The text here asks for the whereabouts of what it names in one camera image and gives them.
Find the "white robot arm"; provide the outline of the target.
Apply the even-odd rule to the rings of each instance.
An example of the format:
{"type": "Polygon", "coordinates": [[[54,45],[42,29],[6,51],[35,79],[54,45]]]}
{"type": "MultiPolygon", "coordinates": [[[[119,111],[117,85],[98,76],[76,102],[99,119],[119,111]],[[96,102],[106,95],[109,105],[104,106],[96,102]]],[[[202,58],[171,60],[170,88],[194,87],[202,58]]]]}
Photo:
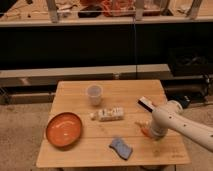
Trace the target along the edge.
{"type": "Polygon", "coordinates": [[[213,152],[213,127],[208,127],[181,116],[182,111],[181,104],[175,100],[154,107],[149,135],[155,140],[160,140],[171,129],[213,152]]]}

